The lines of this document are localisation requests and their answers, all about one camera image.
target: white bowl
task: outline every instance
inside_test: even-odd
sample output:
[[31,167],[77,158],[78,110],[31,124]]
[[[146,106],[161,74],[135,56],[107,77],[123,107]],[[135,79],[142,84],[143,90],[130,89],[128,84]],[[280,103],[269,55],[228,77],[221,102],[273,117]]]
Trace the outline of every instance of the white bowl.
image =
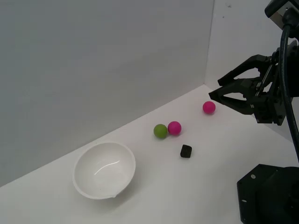
[[135,157],[116,142],[100,143],[81,155],[73,171],[77,191],[91,199],[116,197],[131,182]]

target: black mount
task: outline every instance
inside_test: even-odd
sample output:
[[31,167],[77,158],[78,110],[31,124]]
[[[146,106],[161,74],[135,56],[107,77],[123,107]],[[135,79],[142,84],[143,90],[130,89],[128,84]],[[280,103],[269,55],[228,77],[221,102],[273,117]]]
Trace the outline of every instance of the black mount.
[[299,223],[299,168],[258,165],[237,183],[244,224]]

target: ball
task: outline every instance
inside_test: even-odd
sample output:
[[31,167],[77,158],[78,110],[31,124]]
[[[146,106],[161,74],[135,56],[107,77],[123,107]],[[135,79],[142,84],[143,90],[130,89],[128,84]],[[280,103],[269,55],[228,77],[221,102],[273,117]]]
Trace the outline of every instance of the ball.
[[154,128],[154,135],[157,138],[165,139],[167,136],[167,127],[162,124],[156,125]]
[[168,132],[172,135],[179,135],[181,133],[182,126],[177,121],[170,122],[168,125]]
[[213,114],[216,110],[216,105],[215,103],[211,102],[211,101],[207,101],[203,104],[202,106],[202,110],[206,113],[206,114]]

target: black cable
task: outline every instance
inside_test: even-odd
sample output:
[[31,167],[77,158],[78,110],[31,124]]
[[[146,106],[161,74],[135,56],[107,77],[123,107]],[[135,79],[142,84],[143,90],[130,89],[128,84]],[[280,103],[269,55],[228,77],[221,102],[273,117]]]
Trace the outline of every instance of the black cable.
[[290,34],[291,27],[285,25],[282,31],[280,39],[280,48],[279,48],[279,79],[280,79],[280,90],[282,95],[282,100],[285,105],[286,119],[288,121],[289,129],[295,146],[297,158],[299,161],[299,132],[296,124],[296,119],[294,116],[294,111],[292,107],[292,101],[289,93],[289,86],[287,80],[287,46],[288,39]]

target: white table surface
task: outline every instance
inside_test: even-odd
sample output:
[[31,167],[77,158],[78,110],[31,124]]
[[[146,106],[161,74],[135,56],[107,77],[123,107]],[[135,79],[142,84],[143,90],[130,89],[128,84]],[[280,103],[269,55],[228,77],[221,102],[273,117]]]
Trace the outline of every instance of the white table surface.
[[[237,181],[259,163],[297,166],[295,151],[251,116],[219,104],[213,116],[203,114],[209,91],[201,86],[1,187],[0,223],[240,224]],[[153,136],[156,124],[173,120],[183,127],[179,137]],[[106,140],[132,150],[135,176],[116,198],[84,198],[71,181],[74,162]],[[190,159],[180,158],[183,144],[193,147]]]

